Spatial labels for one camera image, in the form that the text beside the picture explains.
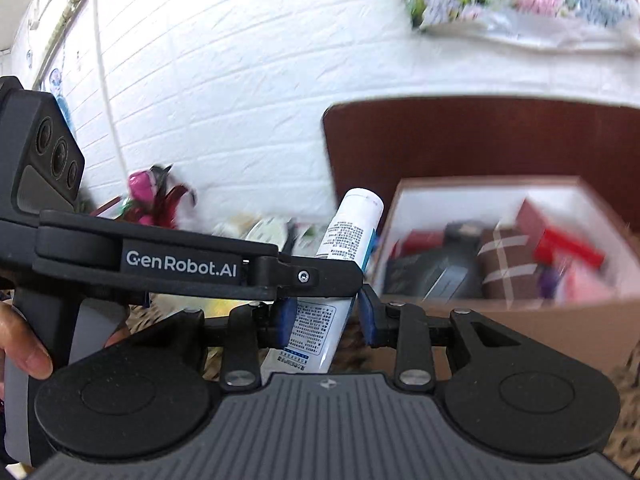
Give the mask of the person's left hand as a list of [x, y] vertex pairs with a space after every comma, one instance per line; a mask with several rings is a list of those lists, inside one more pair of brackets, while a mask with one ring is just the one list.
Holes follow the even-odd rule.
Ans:
[[6, 361], [35, 379], [47, 379], [53, 372], [53, 364], [46, 348], [12, 304], [2, 301], [0, 315], [1, 399], [4, 399]]

